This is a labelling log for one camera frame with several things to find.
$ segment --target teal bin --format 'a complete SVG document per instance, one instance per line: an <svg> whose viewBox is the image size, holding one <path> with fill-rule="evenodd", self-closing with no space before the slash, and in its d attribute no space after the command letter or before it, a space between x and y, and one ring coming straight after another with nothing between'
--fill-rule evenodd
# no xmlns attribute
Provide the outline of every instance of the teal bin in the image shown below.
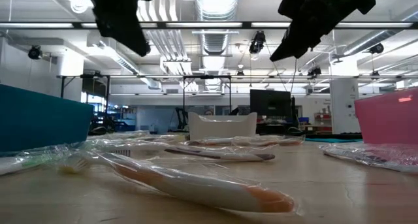
<svg viewBox="0 0 418 224"><path fill-rule="evenodd" d="M0 152L87 139L93 106L0 84Z"/></svg>

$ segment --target pillar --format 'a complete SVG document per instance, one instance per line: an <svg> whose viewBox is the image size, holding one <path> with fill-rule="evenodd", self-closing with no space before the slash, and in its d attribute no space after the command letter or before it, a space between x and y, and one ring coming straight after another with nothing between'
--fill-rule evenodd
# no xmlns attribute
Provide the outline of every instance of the pillar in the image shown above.
<svg viewBox="0 0 418 224"><path fill-rule="evenodd" d="M62 76L79 76L83 74L84 58L73 52L67 50L62 57L57 58L57 66L59 74ZM65 84L71 81L72 78L66 78ZM64 98L73 101L81 101L83 79L75 78L67 87L65 87Z"/></svg>
<svg viewBox="0 0 418 224"><path fill-rule="evenodd" d="M357 60L345 58L330 65L333 76L359 74ZM360 125L355 114L354 102L359 98L359 83L355 78L335 78L330 81L332 133L359 133Z"/></svg>

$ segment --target ceiling beam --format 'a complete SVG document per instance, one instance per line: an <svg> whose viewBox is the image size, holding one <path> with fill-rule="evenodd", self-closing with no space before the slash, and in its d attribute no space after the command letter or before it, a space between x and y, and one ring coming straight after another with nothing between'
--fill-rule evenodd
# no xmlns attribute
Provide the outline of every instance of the ceiling beam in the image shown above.
<svg viewBox="0 0 418 224"><path fill-rule="evenodd" d="M287 29L290 22L141 22L143 29ZM0 29L94 30L94 22L0 22ZM418 22L340 22L335 29L410 30Z"/></svg>

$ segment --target security camera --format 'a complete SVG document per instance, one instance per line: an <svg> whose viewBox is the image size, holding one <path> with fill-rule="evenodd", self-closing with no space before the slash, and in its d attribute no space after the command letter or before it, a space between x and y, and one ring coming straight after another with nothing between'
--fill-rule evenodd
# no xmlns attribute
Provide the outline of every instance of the security camera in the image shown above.
<svg viewBox="0 0 418 224"><path fill-rule="evenodd" d="M383 51L385 50L385 47L379 43L371 48L369 48L369 50L367 50L367 52L370 52L371 54L381 54L383 53Z"/></svg>
<svg viewBox="0 0 418 224"><path fill-rule="evenodd" d="M264 43L266 42L266 35L264 31L257 31L254 36L254 39L249 46L249 52L251 54L258 54L264 48Z"/></svg>
<svg viewBox="0 0 418 224"><path fill-rule="evenodd" d="M39 45L33 45L27 53L27 56L32 60L39 60L42 58L42 50Z"/></svg>

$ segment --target plastic bag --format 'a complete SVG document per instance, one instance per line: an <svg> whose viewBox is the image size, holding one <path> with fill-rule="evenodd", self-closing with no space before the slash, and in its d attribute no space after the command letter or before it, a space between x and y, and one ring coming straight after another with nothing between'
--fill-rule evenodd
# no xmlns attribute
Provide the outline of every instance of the plastic bag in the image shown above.
<svg viewBox="0 0 418 224"><path fill-rule="evenodd" d="M297 146L305 141L304 136L236 136L233 138L205 138L184 142L190 146Z"/></svg>
<svg viewBox="0 0 418 224"><path fill-rule="evenodd" d="M13 157L0 157L0 176L23 171L46 163L53 163L68 157L70 150L78 144L46 146L24 150Z"/></svg>
<svg viewBox="0 0 418 224"><path fill-rule="evenodd" d="M418 145L329 144L319 146L325 155L400 172L418 173Z"/></svg>
<svg viewBox="0 0 418 224"><path fill-rule="evenodd" d="M88 140L94 140L94 139L135 139L135 138L141 138L144 136L149 136L149 131L133 131L133 132L124 132L124 133L107 133L105 135L100 136L89 136Z"/></svg>
<svg viewBox="0 0 418 224"><path fill-rule="evenodd" d="M86 152L72 156L69 163L105 165L122 178L152 187L182 200L246 212L292 212L293 199L283 193L240 182L231 182L157 166L111 153Z"/></svg>
<svg viewBox="0 0 418 224"><path fill-rule="evenodd" d="M228 161L268 161L275 158L272 153L261 152L251 148L223 147L204 148L196 146L175 146L164 142L148 142L142 140L89 140L82 146L85 150L118 153L128 157L150 158L161 152L203 157Z"/></svg>

